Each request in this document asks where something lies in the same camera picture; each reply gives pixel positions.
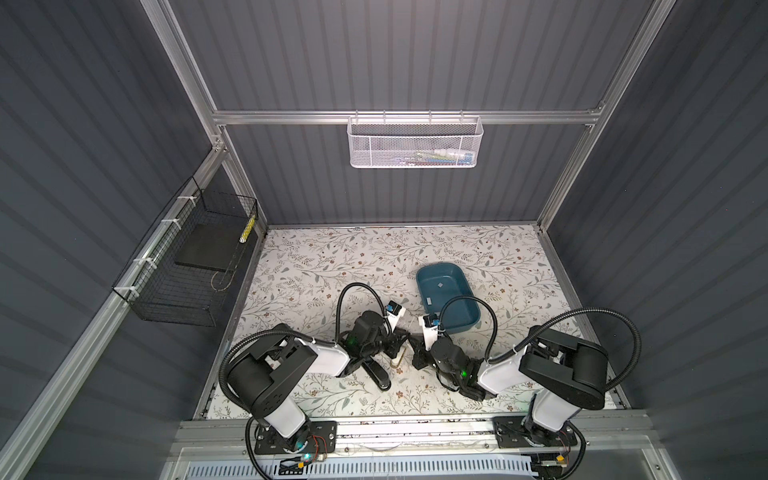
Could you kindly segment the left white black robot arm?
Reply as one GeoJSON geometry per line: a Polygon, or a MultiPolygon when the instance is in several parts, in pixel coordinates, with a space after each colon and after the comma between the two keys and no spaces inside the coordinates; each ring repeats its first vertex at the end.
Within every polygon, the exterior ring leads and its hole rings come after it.
{"type": "Polygon", "coordinates": [[[343,300],[353,288],[370,292],[378,309],[360,314],[352,328],[334,327],[332,341],[318,340],[286,324],[251,334],[234,344],[221,361],[218,384],[223,395],[251,415],[250,421],[276,437],[279,447],[303,450],[312,435],[312,422],[292,398],[295,387],[309,374],[343,378],[363,369],[381,391],[391,388],[379,354],[394,359],[409,337],[398,326],[405,308],[384,303],[376,291],[362,282],[346,285],[336,306],[341,319],[343,300]]]}

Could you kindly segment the black stapler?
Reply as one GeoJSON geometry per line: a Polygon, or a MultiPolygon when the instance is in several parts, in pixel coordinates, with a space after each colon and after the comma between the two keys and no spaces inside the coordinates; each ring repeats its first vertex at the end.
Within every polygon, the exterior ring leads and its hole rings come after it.
{"type": "Polygon", "coordinates": [[[364,359],[362,368],[381,391],[388,391],[391,388],[392,383],[389,374],[375,359],[364,359]]]}

